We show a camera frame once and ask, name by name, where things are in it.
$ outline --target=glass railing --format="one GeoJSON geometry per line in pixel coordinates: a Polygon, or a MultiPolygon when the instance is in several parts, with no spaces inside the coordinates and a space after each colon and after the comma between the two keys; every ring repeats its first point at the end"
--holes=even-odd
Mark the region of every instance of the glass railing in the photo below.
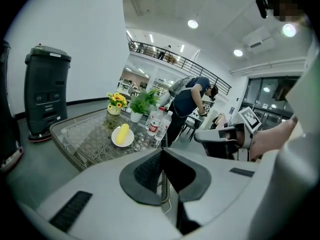
{"type": "Polygon", "coordinates": [[[195,77],[207,77],[210,80],[210,83],[218,87],[220,93],[228,95],[229,90],[231,88],[229,84],[227,84],[221,78],[216,76],[214,73],[205,69],[203,66],[200,66],[199,64],[193,62],[192,60],[182,57],[181,55],[176,54],[172,51],[148,43],[132,41],[128,35],[127,40],[130,51],[144,54],[173,64],[176,67],[186,71],[187,75],[195,77]]]}

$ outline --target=potted plant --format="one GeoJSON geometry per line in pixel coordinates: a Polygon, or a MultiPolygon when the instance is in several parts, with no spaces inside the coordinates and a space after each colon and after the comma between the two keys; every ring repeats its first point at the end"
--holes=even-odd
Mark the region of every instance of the potted plant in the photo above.
{"type": "Polygon", "coordinates": [[[142,115],[148,112],[149,104],[142,98],[136,97],[130,103],[131,116],[130,119],[134,123],[138,123],[142,115]]]}
{"type": "Polygon", "coordinates": [[[159,98],[157,97],[157,90],[151,90],[149,92],[142,92],[138,98],[144,100],[149,106],[148,106],[148,110],[147,110],[147,114],[150,113],[150,111],[156,106],[157,104],[157,100],[159,100],[159,98]]]}
{"type": "Polygon", "coordinates": [[[111,115],[120,115],[121,108],[125,108],[127,106],[126,98],[119,92],[115,92],[114,94],[109,92],[107,95],[110,100],[107,111],[111,115]]]}

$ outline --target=floor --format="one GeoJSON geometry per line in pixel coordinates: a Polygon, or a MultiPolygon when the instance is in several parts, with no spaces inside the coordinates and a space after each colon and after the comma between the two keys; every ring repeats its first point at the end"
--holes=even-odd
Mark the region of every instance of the floor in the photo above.
{"type": "MultiPolygon", "coordinates": [[[[67,113],[71,118],[106,107],[106,101],[96,101],[68,106],[67,113]]],[[[24,154],[7,175],[6,181],[17,201],[36,209],[46,197],[77,176],[79,171],[61,154],[52,140],[43,143],[29,142],[25,118],[19,120],[18,124],[24,154]]],[[[172,147],[205,155],[203,146],[194,140],[189,142],[188,137],[183,133],[172,147]]]]}

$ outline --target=plastic water bottle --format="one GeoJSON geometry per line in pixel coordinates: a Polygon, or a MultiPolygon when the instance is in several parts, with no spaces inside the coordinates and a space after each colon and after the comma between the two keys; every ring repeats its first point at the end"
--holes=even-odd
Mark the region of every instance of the plastic water bottle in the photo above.
{"type": "Polygon", "coordinates": [[[163,139],[163,137],[165,136],[169,125],[171,124],[171,115],[172,115],[172,111],[168,111],[168,114],[166,114],[163,118],[162,121],[159,125],[158,131],[156,132],[154,138],[157,141],[161,141],[163,139]]]}
{"type": "Polygon", "coordinates": [[[153,118],[151,119],[151,123],[149,126],[148,134],[151,136],[156,135],[158,127],[164,117],[164,110],[163,106],[159,107],[159,109],[154,113],[153,118]]]}
{"type": "Polygon", "coordinates": [[[150,114],[149,114],[149,117],[148,117],[148,119],[147,119],[146,122],[145,122],[145,128],[146,128],[147,130],[149,129],[151,120],[152,120],[152,118],[154,117],[154,115],[155,115],[155,113],[157,112],[157,110],[159,109],[160,104],[157,103],[155,106],[156,106],[156,108],[153,109],[153,110],[151,110],[151,112],[150,112],[150,114]]]}

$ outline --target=flower pot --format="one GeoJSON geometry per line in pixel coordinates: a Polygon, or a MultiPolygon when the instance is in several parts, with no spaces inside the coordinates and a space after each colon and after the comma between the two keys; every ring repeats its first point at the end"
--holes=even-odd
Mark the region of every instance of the flower pot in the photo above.
{"type": "Polygon", "coordinates": [[[139,120],[141,119],[142,115],[143,114],[139,114],[139,113],[135,113],[135,112],[131,111],[130,119],[132,122],[138,123],[139,120]]]}
{"type": "Polygon", "coordinates": [[[113,106],[113,105],[109,105],[108,108],[107,108],[107,111],[111,115],[118,116],[121,113],[121,107],[116,107],[116,106],[113,106]]]}

